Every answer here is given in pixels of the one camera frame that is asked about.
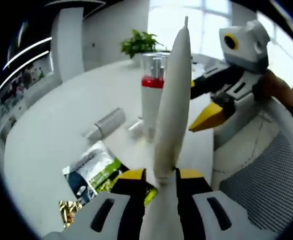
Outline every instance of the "white table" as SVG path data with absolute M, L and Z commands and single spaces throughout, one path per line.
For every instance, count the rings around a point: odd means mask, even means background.
M 62 169 L 79 160 L 89 147 L 81 133 L 117 107 L 124 109 L 128 121 L 140 116 L 141 77 L 142 70 L 133 68 L 131 61 L 78 75 L 42 97 L 9 132 L 4 153 L 6 184 L 22 216 L 40 236 L 62 231 L 59 201 L 76 200 Z M 208 95 L 191 101 L 188 124 L 209 102 Z M 120 127 L 104 143 L 127 167 L 152 169 L 150 159 L 138 154 L 144 143 L 134 147 L 124 131 Z M 213 131 L 187 132 L 177 166 L 197 169 L 210 182 L 212 164 Z M 168 226 L 174 230 L 166 232 Z M 142 239 L 149 238 L 150 229 L 157 234 L 153 239 L 168 235 L 182 239 L 174 183 L 161 189 L 147 207 Z

